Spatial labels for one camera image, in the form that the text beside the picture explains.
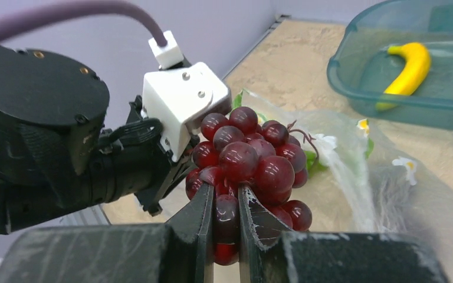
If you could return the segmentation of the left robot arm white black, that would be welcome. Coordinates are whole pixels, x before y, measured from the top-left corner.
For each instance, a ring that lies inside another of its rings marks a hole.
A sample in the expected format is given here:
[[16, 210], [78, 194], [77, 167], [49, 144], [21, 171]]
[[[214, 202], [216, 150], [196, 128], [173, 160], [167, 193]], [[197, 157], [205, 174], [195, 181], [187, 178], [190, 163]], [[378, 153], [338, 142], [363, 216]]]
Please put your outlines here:
[[127, 121], [104, 126], [110, 93], [84, 64], [0, 45], [0, 235], [134, 194], [152, 215], [192, 170], [192, 136], [174, 162], [163, 124], [130, 103]]

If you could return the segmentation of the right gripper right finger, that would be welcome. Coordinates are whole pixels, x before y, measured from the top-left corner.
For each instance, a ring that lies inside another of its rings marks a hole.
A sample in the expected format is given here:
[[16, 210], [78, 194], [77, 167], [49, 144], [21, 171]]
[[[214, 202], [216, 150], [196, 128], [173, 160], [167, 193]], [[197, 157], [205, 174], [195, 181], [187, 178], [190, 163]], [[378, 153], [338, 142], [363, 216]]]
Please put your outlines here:
[[241, 282], [448, 282], [433, 250], [395, 233], [296, 232], [244, 186]]

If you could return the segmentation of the clear plastic bag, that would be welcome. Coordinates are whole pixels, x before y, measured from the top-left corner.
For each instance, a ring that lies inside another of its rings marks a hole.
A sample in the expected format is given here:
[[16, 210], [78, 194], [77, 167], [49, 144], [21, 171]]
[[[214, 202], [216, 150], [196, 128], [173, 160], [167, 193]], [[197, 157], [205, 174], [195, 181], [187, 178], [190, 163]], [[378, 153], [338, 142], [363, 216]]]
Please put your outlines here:
[[331, 110], [286, 111], [248, 90], [232, 106], [254, 109], [259, 123], [294, 123], [313, 138], [302, 145], [309, 179], [292, 194], [313, 211], [312, 230], [414, 237], [453, 278], [453, 189], [375, 125]]

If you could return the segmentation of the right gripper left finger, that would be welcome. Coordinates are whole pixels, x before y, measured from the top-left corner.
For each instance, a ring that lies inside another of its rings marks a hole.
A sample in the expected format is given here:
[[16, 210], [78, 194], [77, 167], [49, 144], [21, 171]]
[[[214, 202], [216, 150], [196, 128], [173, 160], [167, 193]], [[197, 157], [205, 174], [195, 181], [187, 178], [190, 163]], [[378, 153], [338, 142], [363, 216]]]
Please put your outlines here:
[[212, 282], [214, 189], [164, 223], [40, 228], [18, 238], [0, 282]]

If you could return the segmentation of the yellow fake banana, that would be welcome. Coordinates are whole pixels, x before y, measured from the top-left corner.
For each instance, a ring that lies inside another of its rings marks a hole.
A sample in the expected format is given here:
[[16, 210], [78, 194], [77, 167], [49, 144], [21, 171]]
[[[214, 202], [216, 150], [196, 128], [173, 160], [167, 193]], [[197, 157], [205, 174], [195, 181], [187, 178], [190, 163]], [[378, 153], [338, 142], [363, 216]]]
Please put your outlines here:
[[377, 111], [393, 109], [404, 100], [411, 96], [426, 79], [432, 64], [431, 56], [426, 46], [420, 42], [410, 42], [403, 45], [391, 45], [386, 49], [389, 55], [400, 56], [405, 64], [400, 74], [390, 83], [381, 96], [385, 99], [392, 98], [387, 102], [377, 102]]

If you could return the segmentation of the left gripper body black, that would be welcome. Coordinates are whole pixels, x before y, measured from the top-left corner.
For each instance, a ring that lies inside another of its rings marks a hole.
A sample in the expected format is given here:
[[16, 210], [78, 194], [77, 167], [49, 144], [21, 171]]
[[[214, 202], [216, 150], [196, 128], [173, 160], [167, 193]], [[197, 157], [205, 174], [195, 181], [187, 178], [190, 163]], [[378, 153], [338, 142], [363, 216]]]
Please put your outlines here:
[[160, 143], [162, 125], [142, 117], [142, 110], [142, 98], [137, 96], [130, 102], [126, 124], [101, 131], [90, 159], [92, 205], [133, 194], [144, 211], [156, 216], [162, 211], [159, 202], [195, 168], [191, 151], [198, 136], [192, 136], [184, 154], [174, 162], [171, 151]]

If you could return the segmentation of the dark red fake grapes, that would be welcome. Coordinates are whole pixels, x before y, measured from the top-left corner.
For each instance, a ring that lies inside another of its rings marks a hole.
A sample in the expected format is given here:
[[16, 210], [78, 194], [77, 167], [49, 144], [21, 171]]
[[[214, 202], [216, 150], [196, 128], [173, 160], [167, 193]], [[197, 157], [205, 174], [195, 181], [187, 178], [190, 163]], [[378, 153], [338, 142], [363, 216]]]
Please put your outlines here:
[[309, 230], [312, 212], [304, 202], [291, 200], [291, 194], [306, 184], [320, 155], [316, 148], [302, 148], [294, 137], [294, 124], [261, 123], [253, 109], [239, 106], [228, 116], [207, 115], [201, 133], [204, 140], [192, 150], [195, 168], [185, 179], [185, 193], [193, 199], [203, 185], [214, 190], [215, 263], [228, 266], [239, 259], [239, 191], [243, 186], [290, 229]]

